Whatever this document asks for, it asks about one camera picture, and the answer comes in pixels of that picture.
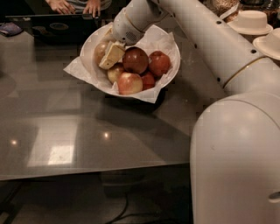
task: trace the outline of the cable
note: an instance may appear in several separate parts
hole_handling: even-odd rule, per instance
[[[119,217],[117,220],[115,221],[120,221],[120,220],[123,220],[123,219],[126,219],[128,217],[131,217],[131,216],[138,216],[138,217],[146,217],[146,216],[151,216],[151,217],[158,217],[158,213],[129,213],[129,214],[126,214],[122,217]]]
[[[161,219],[144,222],[142,224],[180,224],[180,222],[174,219]]]
[[[19,185],[15,186],[13,190],[10,191],[10,193],[6,196],[6,198],[3,200],[3,204],[11,202],[12,199],[16,196],[16,194],[19,192],[19,190],[22,188],[24,182],[21,182]]]
[[[124,209],[120,212],[119,215],[117,215],[113,220],[111,221],[108,221],[106,222],[105,224],[112,224],[114,223],[115,221],[118,221],[122,216],[123,214],[126,212],[126,210],[128,209],[129,207],[129,197],[128,197],[128,194],[125,193],[125,206],[124,206]]]

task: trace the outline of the black object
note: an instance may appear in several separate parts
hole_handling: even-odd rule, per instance
[[[91,14],[6,16],[34,38],[51,44],[82,43],[97,30]]]
[[[15,25],[14,23],[6,23],[0,26],[0,34],[5,37],[15,36],[21,33],[23,29]]]
[[[0,22],[5,21],[5,16],[34,15],[35,13],[25,0],[0,1]]]
[[[265,3],[262,5],[262,9],[272,9],[277,11],[279,8],[279,1],[278,0],[267,0]]]
[[[240,3],[244,5],[257,6],[257,5],[263,5],[264,0],[240,0]]]

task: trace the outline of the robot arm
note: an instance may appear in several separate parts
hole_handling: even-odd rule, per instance
[[[280,223],[280,68],[198,0],[132,0],[113,36],[134,45],[168,14],[231,95],[192,133],[194,223]]]

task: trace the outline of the bowl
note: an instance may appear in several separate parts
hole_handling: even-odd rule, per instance
[[[274,29],[266,36],[255,38],[253,45],[264,55],[280,60],[280,28]]]
[[[155,103],[160,90],[175,78],[180,66],[180,52],[172,33],[167,33],[160,27],[152,25],[143,38],[136,44],[136,46],[142,48],[148,55],[156,50],[167,54],[171,59],[171,68],[168,73],[164,74],[160,80],[157,80],[154,88],[136,94],[121,95],[118,94],[116,83],[112,85],[109,81],[107,71],[99,68],[94,62],[95,47],[111,27],[112,23],[104,25],[95,31],[88,37],[81,48],[80,60],[90,74],[90,84],[108,95],[122,98],[136,98],[141,101]]]
[[[241,10],[237,17],[227,24],[240,34],[246,35],[265,35],[273,30],[268,24],[267,15],[258,10]]]

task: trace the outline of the glossy tabletop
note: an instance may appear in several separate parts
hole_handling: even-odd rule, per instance
[[[194,124],[225,94],[172,18],[159,26],[174,33],[181,67],[155,104],[64,72],[81,45],[0,36],[0,180],[188,163]]]

